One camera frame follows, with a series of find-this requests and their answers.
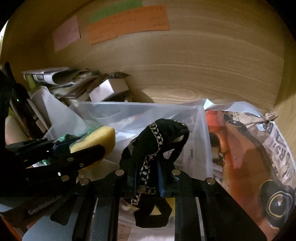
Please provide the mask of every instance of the white paper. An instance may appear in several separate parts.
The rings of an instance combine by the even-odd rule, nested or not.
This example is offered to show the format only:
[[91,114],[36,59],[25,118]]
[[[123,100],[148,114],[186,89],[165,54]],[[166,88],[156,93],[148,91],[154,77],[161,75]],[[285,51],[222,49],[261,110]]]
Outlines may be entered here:
[[259,131],[265,131],[265,129],[264,129],[264,127],[263,127],[262,124],[257,124],[256,127],[257,127],[257,129],[258,129]]
[[42,124],[45,126],[45,128],[47,130],[49,130],[49,125],[45,122],[43,116],[40,114],[40,112],[38,111],[38,109],[36,108],[35,104],[33,103],[33,101],[31,101],[30,99],[27,99],[29,105],[31,106],[31,108],[34,110],[35,114],[38,116],[39,120],[42,122]]
[[65,133],[77,135],[87,129],[86,123],[74,111],[56,99],[46,87],[42,86],[32,95],[32,102],[35,104],[41,116],[48,126],[54,125],[54,132],[60,137]]
[[52,77],[54,74],[59,73],[60,71],[56,71],[56,72],[51,72],[48,74],[43,75],[43,79],[46,83],[51,84],[51,85],[57,85],[53,80]]
[[47,68],[47,69],[31,69],[27,71],[23,71],[23,74],[45,74],[55,71],[64,71],[70,69],[69,67],[58,67],[58,68]]
[[264,118],[257,107],[245,101],[230,102],[227,104],[214,104],[209,99],[201,99],[201,100],[185,103],[182,105],[190,105],[190,106],[201,105],[204,107],[204,110],[237,111],[242,113],[247,112],[247,113],[256,115],[258,117]]

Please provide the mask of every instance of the wood grain surface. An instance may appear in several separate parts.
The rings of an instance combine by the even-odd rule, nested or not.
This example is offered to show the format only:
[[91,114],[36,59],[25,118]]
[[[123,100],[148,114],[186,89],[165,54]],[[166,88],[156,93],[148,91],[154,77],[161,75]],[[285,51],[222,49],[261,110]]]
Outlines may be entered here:
[[[216,103],[245,100],[264,111],[276,106],[277,123],[296,155],[296,45],[264,0],[143,0],[143,6],[166,5],[170,31],[90,45],[89,17],[118,2],[26,0],[7,25],[0,63],[9,61],[17,81],[26,86],[24,70],[88,67],[129,73],[134,101],[209,98]],[[74,14],[81,38],[55,53],[52,32]]]

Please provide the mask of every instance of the cardboard box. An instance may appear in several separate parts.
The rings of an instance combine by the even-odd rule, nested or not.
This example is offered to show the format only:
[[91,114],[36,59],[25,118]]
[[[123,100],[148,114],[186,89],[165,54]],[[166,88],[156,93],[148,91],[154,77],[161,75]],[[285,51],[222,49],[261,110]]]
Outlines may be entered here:
[[127,90],[128,86],[124,79],[107,79],[90,92],[89,97],[92,102],[99,102],[117,94],[121,94]]

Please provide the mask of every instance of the metal bolt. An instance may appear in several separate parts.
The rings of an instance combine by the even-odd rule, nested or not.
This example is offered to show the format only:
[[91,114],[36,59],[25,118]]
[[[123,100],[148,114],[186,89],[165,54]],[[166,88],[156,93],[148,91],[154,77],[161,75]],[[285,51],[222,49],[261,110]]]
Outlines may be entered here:
[[61,180],[62,180],[63,182],[66,182],[66,181],[68,181],[69,179],[70,179],[70,177],[69,177],[68,175],[61,176]]
[[281,204],[282,204],[282,202],[284,200],[283,196],[280,195],[277,199],[278,199],[278,206],[281,206]]
[[208,177],[208,178],[206,179],[206,182],[207,182],[208,184],[210,184],[210,185],[213,185],[213,184],[216,183],[216,180],[215,180],[214,178]]
[[117,176],[122,176],[122,175],[124,174],[124,170],[119,169],[119,170],[117,170],[117,171],[115,172],[115,174],[116,174]]
[[174,170],[172,170],[172,174],[173,174],[174,176],[178,176],[178,175],[181,174],[181,171],[178,170],[178,169],[174,169]]
[[85,186],[85,185],[89,184],[89,179],[83,178],[80,180],[79,183],[80,183],[80,185]]

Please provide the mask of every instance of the label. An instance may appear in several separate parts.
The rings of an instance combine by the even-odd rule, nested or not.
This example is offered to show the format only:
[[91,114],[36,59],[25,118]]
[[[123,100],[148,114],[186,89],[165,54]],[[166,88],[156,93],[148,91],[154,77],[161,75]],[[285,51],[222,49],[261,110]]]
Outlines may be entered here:
[[28,211],[28,214],[32,215],[32,214],[34,214],[34,213],[36,213],[36,212],[38,212],[38,211],[46,208],[50,204],[53,204],[54,202],[56,202],[57,200],[59,200],[61,197],[62,197],[62,195],[59,195],[59,196],[57,196],[57,197],[55,197],[55,198],[53,198],[53,199],[45,202],[44,204],[39,205],[37,208],[35,208],[33,210],[29,210]]
[[256,125],[259,131],[265,131],[264,127],[262,124],[257,124]]
[[127,225],[118,224],[118,241],[128,241],[131,234],[131,227]]
[[272,110],[272,111],[267,112],[264,117],[267,121],[270,121],[270,120],[275,119],[277,117],[277,115],[276,115],[276,112],[274,110]]
[[269,122],[266,132],[270,135],[264,141],[263,146],[271,151],[273,172],[283,185],[296,189],[296,165],[287,144],[274,122]]

